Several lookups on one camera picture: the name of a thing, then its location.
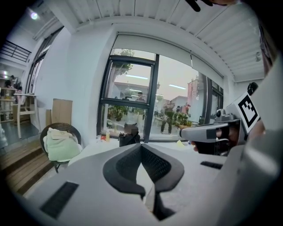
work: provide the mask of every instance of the sky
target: sky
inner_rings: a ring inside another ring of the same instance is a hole
[[[150,60],[154,60],[155,54],[143,51],[134,50],[134,57],[141,57]],[[120,75],[116,78],[116,82],[130,83],[148,86],[150,79],[151,67],[133,65],[133,68],[128,71],[128,75],[136,75],[146,77],[146,79],[132,78],[126,75]],[[171,58],[160,56],[159,58],[159,71],[157,83],[160,84],[160,88],[157,90],[157,94],[164,96],[164,99],[172,100],[177,96],[187,96],[187,84],[195,79],[199,73],[192,69],[190,66],[183,64],[179,61]],[[175,88],[169,86],[170,84],[183,87],[185,89]]]

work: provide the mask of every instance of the window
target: window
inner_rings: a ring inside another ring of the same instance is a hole
[[[151,67],[114,61],[106,86],[107,98],[147,102]]]
[[[190,66],[160,56],[151,139],[179,139],[180,128],[199,124],[203,78]]]
[[[223,89],[212,81],[212,103],[210,123],[216,119],[216,111],[223,108]]]
[[[138,130],[145,143],[176,141],[181,128],[213,122],[223,90],[188,64],[140,50],[113,49],[101,88],[97,134],[109,131],[118,137]]]
[[[132,130],[138,129],[139,135],[143,137],[146,113],[146,109],[103,104],[102,132],[109,131],[118,136],[120,133],[131,133]]]
[[[59,34],[60,31],[61,29],[51,34],[48,38],[46,38],[43,41],[43,43],[39,47],[34,57],[34,61],[31,65],[30,73],[27,79],[26,93],[34,93],[37,77],[39,74],[40,67],[43,63],[44,57],[48,52],[52,42],[54,41],[54,39],[56,38],[56,36]]]

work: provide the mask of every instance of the staircase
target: staircase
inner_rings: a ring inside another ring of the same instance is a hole
[[[39,140],[1,156],[0,165],[8,186],[21,195],[53,167],[43,153]]]

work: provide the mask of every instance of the light green towel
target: light green towel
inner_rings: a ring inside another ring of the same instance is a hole
[[[67,139],[52,139],[50,130],[47,132],[46,148],[50,161],[71,159],[80,153],[80,149],[72,136]]]

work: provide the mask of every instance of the small bottle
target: small bottle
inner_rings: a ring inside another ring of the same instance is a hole
[[[106,139],[105,139],[106,142],[110,142],[110,132],[109,130],[107,130],[106,132]]]
[[[117,133],[117,124],[114,124],[114,133]]]

